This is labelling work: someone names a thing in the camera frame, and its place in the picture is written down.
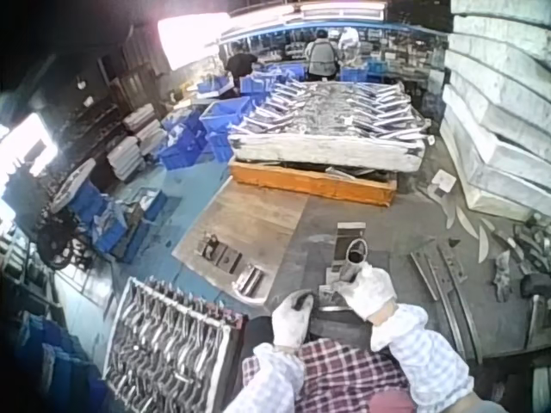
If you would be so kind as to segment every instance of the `work table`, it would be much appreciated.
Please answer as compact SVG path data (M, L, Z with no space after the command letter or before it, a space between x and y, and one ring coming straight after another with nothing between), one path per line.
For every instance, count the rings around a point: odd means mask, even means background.
M440 140L428 152L419 172L399 178L399 193L388 208L258 188L237 184L230 178L177 245L173 256L237 298L232 290L232 281L237 279L238 274L224 273L195 253L197 242L206 232L216 233L220 241L228 243L267 270L263 286L257 293L266 300L253 303L252 308L254 313L268 314L292 291L311 288L317 292L318 286L325 284L325 269L331 266L337 223L365 222L368 261L389 272L400 303L422 306L429 313L428 328L440 331L453 345L443 305L430 296L409 257L410 252L424 245L428 250L433 238L446 243L453 238L459 240L453 251L467 274L461 289L473 313L484 358L521 353L525 351L530 302L520 297L522 277L518 265L511 257L512 294L507 302L499 303L492 281L495 257L503 249L488 232L490 252L478 264L479 242L463 229L458 218L451 229L446 230L446 217L441 207L425 197L418 188L426 188L439 169L447 170L452 175L455 175L455 170ZM452 194L476 230L480 218L484 217L504 233L512 235L514 221L468 210L459 182ZM430 255L438 270L447 271L434 251ZM472 359L474 352L465 318L456 294L449 296L467 358ZM549 346L551 337L532 349Z

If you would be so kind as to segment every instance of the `gloved hand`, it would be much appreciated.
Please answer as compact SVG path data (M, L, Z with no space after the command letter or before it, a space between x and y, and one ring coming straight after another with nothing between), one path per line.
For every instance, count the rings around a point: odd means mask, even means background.
M313 296L309 294L300 309L295 310L294 307L297 305L297 299L304 297L308 291L299 290L290 293L273 312L272 328L274 345L277 348L292 352L298 350L304 342L313 307Z
M369 319L379 324L382 316L388 318L395 311L396 292L390 275L382 268L371 267L367 262L363 263L354 282L338 281L333 287L362 320Z

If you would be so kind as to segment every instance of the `concrete floor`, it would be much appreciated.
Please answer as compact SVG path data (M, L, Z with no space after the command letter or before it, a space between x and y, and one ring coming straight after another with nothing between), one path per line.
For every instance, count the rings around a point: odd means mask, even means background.
M100 369L118 305L116 297L120 297L129 276L145 280L153 275L210 302L221 300L235 311L250 312L250 307L222 293L171 255L227 177L227 164L216 163L208 154L191 168L167 171L157 166L142 172L130 184L120 185L112 193L114 198L130 200L140 188L147 187L161 188L169 199L132 264L96 260L88 277L76 268L58 274L56 286L68 330L80 339Z

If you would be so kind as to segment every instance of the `white sleeve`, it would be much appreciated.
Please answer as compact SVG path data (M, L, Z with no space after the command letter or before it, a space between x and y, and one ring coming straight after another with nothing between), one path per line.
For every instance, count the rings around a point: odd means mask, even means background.
M442 335L425 330L427 313L401 304L383 324L373 328L371 348L388 346L410 382L418 412L440 412L473 391L468 366Z
M263 343L253 350L260 370L227 407L225 413L294 412L294 400L304 383L304 364L294 355Z

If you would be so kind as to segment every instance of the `orange pallet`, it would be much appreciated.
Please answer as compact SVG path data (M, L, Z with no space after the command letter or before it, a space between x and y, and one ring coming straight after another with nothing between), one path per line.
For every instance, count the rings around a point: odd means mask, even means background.
M382 207L390 206L397 187L395 173L390 174L387 182L376 182L359 178L348 180L318 171L244 163L235 158L229 167L236 182Z

